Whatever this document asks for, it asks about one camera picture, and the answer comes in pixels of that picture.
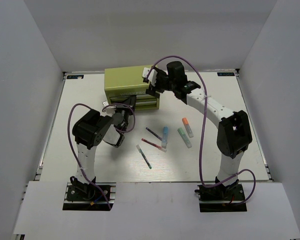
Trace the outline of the green metal drawer chest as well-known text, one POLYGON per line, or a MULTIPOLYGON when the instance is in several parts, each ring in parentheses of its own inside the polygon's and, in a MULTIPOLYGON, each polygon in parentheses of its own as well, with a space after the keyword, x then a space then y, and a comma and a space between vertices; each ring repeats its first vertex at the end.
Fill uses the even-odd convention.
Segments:
POLYGON ((150 65, 106 68, 104 70, 104 92, 109 104, 119 103, 136 96, 135 109, 154 110, 160 107, 160 99, 146 94, 149 84, 144 78, 150 65))

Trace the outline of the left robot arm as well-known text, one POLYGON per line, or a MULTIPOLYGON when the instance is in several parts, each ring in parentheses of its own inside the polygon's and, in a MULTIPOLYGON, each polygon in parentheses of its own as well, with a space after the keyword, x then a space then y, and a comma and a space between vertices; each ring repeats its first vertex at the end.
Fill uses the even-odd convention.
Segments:
POLYGON ((70 178, 73 186, 78 188, 78 193, 84 199, 89 200, 95 196, 95 155, 97 146, 105 143, 118 148, 125 139, 124 134, 131 132, 135 123, 129 126, 130 116, 135 116, 137 96, 132 95, 127 99, 105 106, 102 111, 112 108, 112 115, 101 113, 85 104, 81 104, 89 111, 81 117, 73 126, 68 135, 74 136, 77 146, 75 158, 77 161, 76 175, 70 178))

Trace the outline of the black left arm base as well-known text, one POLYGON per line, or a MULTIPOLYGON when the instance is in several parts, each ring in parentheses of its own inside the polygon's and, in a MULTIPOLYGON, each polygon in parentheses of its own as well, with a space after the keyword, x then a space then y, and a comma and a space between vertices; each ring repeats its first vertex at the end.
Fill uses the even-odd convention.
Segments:
MULTIPOLYGON (((115 203, 116 184, 101 183, 99 186, 112 207, 115 203)), ((93 190, 92 194, 84 195, 70 182, 67 183, 62 209, 64 211, 110 211, 107 201, 100 190, 93 190)))

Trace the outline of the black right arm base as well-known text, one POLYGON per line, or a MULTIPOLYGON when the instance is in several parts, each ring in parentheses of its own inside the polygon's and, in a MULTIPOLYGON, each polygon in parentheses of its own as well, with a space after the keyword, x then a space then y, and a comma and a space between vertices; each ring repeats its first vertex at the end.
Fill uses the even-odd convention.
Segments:
POLYGON ((247 205, 243 202, 246 197, 241 184, 232 187, 219 185, 206 188, 198 185, 194 190, 199 198, 199 210, 201 213, 234 213, 246 212, 247 205))

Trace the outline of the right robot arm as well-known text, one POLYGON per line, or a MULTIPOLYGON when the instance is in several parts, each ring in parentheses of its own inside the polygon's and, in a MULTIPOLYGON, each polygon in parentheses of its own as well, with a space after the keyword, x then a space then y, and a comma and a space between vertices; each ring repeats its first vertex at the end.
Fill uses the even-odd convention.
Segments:
POLYGON ((167 71, 155 66, 143 69, 143 81, 149 84, 145 92, 156 98, 165 91, 173 92, 177 99, 198 110, 205 120, 216 126, 221 162, 215 179, 215 192, 219 198, 226 200, 234 193, 232 185, 238 182, 241 159, 252 142, 248 115, 243 110, 233 111, 223 106, 208 96, 201 85, 189 81, 180 61, 172 61, 166 67, 167 71))

